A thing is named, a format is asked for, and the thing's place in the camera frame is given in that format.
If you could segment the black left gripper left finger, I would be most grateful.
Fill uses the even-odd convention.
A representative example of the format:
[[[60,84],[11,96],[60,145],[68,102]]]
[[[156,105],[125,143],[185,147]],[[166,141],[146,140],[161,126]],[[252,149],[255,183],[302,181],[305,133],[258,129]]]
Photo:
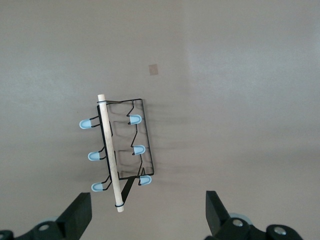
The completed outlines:
[[[17,240],[80,240],[91,220],[91,194],[82,192],[55,221],[39,223]]]

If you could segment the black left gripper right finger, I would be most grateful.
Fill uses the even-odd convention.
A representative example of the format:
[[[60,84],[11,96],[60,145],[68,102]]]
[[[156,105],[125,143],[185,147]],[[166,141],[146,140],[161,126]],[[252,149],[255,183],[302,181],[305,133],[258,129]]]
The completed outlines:
[[[207,240],[250,240],[248,218],[228,213],[216,191],[205,193],[205,217],[211,232]]]

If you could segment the black wire cup holder rack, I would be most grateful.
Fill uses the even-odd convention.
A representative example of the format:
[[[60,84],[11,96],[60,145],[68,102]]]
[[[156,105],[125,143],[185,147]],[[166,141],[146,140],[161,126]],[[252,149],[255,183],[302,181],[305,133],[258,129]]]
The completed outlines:
[[[134,182],[149,185],[155,174],[144,101],[107,100],[103,94],[97,98],[96,116],[79,122],[81,129],[100,129],[102,136],[102,148],[87,158],[105,162],[107,175],[104,181],[92,184],[91,190],[98,193],[112,188],[115,207],[121,213]]]

